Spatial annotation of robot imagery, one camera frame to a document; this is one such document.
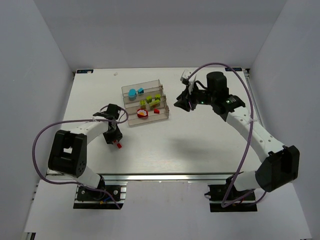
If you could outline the green 2x2 lego brick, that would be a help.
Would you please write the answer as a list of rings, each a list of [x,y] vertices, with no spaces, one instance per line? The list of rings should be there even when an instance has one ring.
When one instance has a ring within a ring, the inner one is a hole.
[[[151,103],[152,100],[153,100],[152,96],[147,96],[147,97],[146,97],[146,102],[147,102],[147,103]]]
[[[155,99],[156,101],[160,101],[160,100],[161,100],[161,95],[160,95],[160,94],[156,94],[155,97],[154,97],[154,99]]]

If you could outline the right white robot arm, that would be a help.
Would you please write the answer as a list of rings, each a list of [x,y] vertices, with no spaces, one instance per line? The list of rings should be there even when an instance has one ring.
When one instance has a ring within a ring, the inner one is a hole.
[[[199,89],[200,82],[190,79],[185,70],[180,78],[185,90],[176,98],[175,107],[187,112],[197,105],[209,105],[226,123],[235,128],[250,144],[261,165],[257,170],[240,173],[234,181],[238,192],[262,189],[268,193],[294,181],[298,177],[300,152],[294,146],[286,146],[275,139],[259,122],[254,121],[245,103],[229,93],[227,78],[223,72],[206,75],[207,86]]]

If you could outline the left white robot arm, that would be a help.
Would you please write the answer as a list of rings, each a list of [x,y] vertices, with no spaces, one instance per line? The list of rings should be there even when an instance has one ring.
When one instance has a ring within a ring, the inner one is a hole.
[[[103,189],[103,177],[87,166],[88,144],[102,135],[108,145],[121,147],[123,138],[117,121],[123,109],[109,104],[105,111],[96,112],[92,119],[72,130],[56,132],[48,160],[52,171],[68,175],[81,185],[92,189]]]

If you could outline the red round lego piece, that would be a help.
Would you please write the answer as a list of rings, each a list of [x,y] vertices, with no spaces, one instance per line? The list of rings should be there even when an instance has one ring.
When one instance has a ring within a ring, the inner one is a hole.
[[[136,114],[138,118],[147,118],[149,116],[149,112],[144,108],[139,108]]]

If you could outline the red lego cone piece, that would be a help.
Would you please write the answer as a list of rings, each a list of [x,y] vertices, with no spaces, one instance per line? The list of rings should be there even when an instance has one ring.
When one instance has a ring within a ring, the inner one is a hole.
[[[159,114],[160,113],[160,111],[158,109],[156,109],[156,108],[153,111],[154,111],[155,114]]]

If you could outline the teal round lego piece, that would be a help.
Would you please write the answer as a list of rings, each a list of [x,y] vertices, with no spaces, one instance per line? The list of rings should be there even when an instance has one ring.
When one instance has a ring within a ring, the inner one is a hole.
[[[134,88],[130,89],[128,92],[128,99],[130,101],[134,101],[136,98],[137,98],[137,91]]]

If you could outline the green 2x4 lego brick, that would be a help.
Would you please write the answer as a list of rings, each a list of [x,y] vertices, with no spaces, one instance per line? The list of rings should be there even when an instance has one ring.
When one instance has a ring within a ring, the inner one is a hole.
[[[150,109],[156,109],[160,105],[161,101],[160,100],[154,100],[149,103]]]

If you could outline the small teal lego brick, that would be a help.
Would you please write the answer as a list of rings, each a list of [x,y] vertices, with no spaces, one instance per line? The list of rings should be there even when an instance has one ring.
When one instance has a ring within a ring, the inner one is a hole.
[[[141,87],[137,90],[138,95],[142,95],[144,93],[144,89]]]

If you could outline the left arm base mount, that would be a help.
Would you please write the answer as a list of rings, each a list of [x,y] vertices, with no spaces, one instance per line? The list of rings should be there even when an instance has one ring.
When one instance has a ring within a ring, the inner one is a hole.
[[[123,207],[126,198],[126,185],[124,183],[111,183],[100,181],[101,191],[93,191],[85,186],[76,189],[73,209],[76,210],[119,210]]]

